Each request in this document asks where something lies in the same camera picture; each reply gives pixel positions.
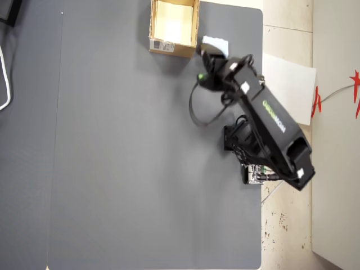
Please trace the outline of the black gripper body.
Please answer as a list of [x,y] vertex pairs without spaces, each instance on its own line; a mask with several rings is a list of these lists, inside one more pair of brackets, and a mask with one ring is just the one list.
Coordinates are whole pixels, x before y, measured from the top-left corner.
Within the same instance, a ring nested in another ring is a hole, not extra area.
[[204,67],[206,70],[204,87],[212,92],[223,92],[223,67],[227,63],[223,53],[204,52]]

